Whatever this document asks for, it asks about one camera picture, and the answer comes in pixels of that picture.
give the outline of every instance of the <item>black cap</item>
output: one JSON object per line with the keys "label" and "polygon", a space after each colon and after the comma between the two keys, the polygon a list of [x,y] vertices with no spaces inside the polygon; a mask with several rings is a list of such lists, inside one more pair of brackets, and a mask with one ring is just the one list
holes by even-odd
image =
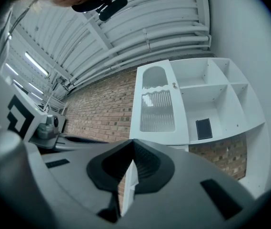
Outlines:
{"label": "black cap", "polygon": [[79,13],[89,12],[94,9],[97,9],[102,4],[104,4],[108,0],[89,0],[87,2],[84,2],[80,5],[74,5],[72,8]]}

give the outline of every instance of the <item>brick wall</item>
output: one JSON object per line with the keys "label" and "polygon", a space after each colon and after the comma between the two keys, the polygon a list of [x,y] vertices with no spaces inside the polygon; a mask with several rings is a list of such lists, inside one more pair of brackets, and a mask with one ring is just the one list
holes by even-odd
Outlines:
{"label": "brick wall", "polygon": [[247,145],[245,134],[218,142],[189,146],[189,152],[211,161],[218,168],[239,180],[245,177]]}
{"label": "brick wall", "polygon": [[114,74],[71,94],[64,133],[115,142],[129,139],[136,69]]}

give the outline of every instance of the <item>white wall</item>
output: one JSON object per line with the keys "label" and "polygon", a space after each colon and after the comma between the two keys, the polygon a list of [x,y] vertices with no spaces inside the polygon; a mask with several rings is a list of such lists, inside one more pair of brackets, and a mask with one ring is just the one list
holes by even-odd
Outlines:
{"label": "white wall", "polygon": [[231,58],[252,85],[263,108],[270,138],[271,188],[271,14],[260,0],[209,0],[211,50]]}

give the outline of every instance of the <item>shelf compartment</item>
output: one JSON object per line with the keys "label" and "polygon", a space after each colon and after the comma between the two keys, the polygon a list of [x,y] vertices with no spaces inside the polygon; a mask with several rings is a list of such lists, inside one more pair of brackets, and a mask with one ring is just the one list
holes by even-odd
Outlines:
{"label": "shelf compartment", "polygon": [[[246,121],[230,85],[206,85],[181,89],[190,144],[211,142],[244,132]],[[210,119],[213,138],[198,140],[197,120]]]}
{"label": "shelf compartment", "polygon": [[220,68],[230,83],[247,83],[241,70],[229,59],[215,58],[212,61]]}
{"label": "shelf compartment", "polygon": [[169,91],[143,95],[141,104],[142,132],[175,131],[173,106]]}
{"label": "shelf compartment", "polygon": [[168,85],[166,72],[162,67],[154,66],[143,74],[143,89],[157,88]]}
{"label": "shelf compartment", "polygon": [[171,62],[172,69],[180,87],[222,84],[227,79],[219,68],[207,58],[184,59]]}
{"label": "shelf compartment", "polygon": [[248,129],[263,124],[265,122],[263,110],[252,87],[242,83],[232,83],[231,86],[242,106]]}

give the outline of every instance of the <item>black logo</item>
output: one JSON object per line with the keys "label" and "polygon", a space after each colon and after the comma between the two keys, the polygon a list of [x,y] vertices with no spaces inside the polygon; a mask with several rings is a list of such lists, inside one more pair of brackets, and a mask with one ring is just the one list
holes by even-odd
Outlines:
{"label": "black logo", "polygon": [[7,116],[7,118],[10,121],[10,125],[8,127],[8,130],[11,130],[17,134],[23,139],[27,133],[27,130],[29,129],[32,120],[34,119],[34,116],[31,114],[30,111],[21,103],[21,101],[14,95],[12,98],[10,104],[8,105],[9,110],[12,109],[12,107],[15,106],[18,111],[25,117],[25,121],[23,123],[22,128],[20,131],[16,129],[16,124],[18,123],[17,118],[10,112]]}

